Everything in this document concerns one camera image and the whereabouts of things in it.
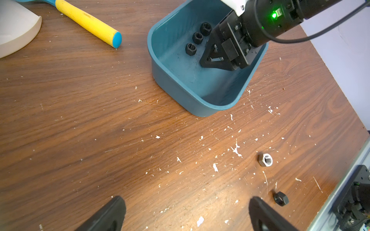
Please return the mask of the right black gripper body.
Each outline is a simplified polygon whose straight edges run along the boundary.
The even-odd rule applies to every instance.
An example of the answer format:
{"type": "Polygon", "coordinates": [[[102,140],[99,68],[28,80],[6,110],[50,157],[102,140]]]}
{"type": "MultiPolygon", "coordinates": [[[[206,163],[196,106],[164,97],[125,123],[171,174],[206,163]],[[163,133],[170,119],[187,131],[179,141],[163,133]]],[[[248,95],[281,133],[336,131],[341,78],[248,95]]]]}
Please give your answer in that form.
{"type": "Polygon", "coordinates": [[[244,69],[257,59],[259,53],[267,44],[254,46],[242,20],[234,11],[219,23],[221,55],[219,57],[220,69],[244,69]]]}

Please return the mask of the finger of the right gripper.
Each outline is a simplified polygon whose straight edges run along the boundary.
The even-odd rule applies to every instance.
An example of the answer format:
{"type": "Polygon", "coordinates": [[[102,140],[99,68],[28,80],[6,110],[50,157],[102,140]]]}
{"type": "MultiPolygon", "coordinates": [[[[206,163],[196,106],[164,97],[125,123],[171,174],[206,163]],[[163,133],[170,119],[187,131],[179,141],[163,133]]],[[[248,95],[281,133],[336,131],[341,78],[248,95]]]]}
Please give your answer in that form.
{"type": "Polygon", "coordinates": [[[222,46],[223,36],[219,27],[215,27],[205,45],[204,53],[200,59],[200,65],[204,68],[217,68],[227,71],[236,70],[222,46]]]}

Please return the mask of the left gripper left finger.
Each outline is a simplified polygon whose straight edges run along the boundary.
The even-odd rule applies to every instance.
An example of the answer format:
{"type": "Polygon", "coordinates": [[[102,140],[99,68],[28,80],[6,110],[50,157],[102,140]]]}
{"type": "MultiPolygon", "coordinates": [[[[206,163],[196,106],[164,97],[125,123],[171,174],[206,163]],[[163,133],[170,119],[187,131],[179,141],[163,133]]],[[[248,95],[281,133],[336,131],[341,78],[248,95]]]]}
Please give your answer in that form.
{"type": "Polygon", "coordinates": [[[125,214],[125,201],[121,196],[115,196],[79,226],[76,231],[120,231],[125,214]]]}

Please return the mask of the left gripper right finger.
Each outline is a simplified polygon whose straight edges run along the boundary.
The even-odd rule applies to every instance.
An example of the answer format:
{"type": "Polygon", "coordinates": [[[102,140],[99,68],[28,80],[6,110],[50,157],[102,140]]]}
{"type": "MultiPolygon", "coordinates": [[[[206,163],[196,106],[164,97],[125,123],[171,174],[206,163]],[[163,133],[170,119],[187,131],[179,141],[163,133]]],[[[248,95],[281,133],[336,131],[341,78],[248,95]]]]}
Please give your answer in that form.
{"type": "Polygon", "coordinates": [[[254,231],[298,231],[260,197],[252,197],[249,215],[254,231]]]}

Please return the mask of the black nut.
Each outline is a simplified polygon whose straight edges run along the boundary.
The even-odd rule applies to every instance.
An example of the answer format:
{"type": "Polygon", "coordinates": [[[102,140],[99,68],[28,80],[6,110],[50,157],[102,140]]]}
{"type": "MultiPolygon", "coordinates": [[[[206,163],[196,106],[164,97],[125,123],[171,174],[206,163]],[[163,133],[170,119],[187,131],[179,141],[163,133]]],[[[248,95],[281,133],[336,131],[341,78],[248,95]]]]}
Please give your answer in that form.
{"type": "Polygon", "coordinates": [[[189,56],[194,56],[197,52],[197,48],[196,48],[196,45],[193,44],[193,43],[188,43],[186,45],[186,54],[189,55],[189,56]]]}
{"type": "Polygon", "coordinates": [[[212,26],[208,22],[203,22],[199,30],[203,36],[207,37],[212,31],[212,26]]]}
{"type": "Polygon", "coordinates": [[[203,42],[204,37],[200,32],[195,32],[192,36],[192,39],[196,45],[199,45],[203,42]]]}

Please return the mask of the teal plastic storage box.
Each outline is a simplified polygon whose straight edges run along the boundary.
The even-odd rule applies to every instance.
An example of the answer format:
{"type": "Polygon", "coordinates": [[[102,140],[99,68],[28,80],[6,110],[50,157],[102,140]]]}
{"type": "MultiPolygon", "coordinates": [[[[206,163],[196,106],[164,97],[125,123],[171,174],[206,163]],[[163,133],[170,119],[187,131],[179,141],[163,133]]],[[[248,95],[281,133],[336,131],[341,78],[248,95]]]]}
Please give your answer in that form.
{"type": "Polygon", "coordinates": [[[231,9],[222,1],[186,1],[156,23],[147,37],[156,83],[195,116],[207,117],[232,108],[241,98],[268,49],[263,45],[252,64],[234,71],[204,68],[199,61],[207,39],[193,56],[186,45],[203,22],[216,26],[231,9]]]}

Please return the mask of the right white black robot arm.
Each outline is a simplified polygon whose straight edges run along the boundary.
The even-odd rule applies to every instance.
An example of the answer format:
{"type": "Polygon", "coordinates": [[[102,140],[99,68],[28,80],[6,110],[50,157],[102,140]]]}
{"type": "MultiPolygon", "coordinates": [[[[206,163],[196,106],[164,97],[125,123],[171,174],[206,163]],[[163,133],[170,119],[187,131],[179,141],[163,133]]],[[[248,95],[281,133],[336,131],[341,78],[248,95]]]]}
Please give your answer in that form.
{"type": "Polygon", "coordinates": [[[211,31],[200,59],[204,68],[234,71],[251,65],[262,45],[337,4],[337,1],[247,1],[237,16],[230,11],[211,31]]]}

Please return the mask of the black nut lowest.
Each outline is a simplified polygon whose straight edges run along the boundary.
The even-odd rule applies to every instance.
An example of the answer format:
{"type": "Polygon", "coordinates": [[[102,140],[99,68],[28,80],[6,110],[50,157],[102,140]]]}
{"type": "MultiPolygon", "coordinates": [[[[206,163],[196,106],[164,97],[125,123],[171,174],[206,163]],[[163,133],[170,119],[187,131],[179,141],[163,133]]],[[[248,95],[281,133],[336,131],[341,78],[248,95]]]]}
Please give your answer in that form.
{"type": "Polygon", "coordinates": [[[277,192],[274,194],[274,201],[281,207],[289,204],[289,198],[283,192],[277,192]]]}

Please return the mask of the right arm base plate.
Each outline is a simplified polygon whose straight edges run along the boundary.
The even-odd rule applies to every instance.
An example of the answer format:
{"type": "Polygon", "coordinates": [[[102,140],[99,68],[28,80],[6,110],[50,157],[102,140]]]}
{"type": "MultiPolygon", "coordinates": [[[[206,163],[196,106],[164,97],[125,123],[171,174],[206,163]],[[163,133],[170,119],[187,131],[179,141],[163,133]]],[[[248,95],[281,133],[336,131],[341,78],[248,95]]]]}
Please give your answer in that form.
{"type": "Polygon", "coordinates": [[[332,211],[341,231],[359,231],[370,223],[370,171],[365,165],[357,166],[332,211]]]}

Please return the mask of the silver nut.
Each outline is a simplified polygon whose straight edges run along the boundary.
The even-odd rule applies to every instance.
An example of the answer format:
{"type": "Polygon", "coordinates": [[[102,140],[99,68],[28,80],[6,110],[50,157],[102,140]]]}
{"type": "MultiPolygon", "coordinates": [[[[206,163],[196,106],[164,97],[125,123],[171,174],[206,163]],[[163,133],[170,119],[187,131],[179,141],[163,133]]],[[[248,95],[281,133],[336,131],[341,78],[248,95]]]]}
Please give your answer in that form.
{"type": "Polygon", "coordinates": [[[270,154],[259,154],[258,162],[262,167],[270,167],[273,165],[273,158],[270,154]]]}

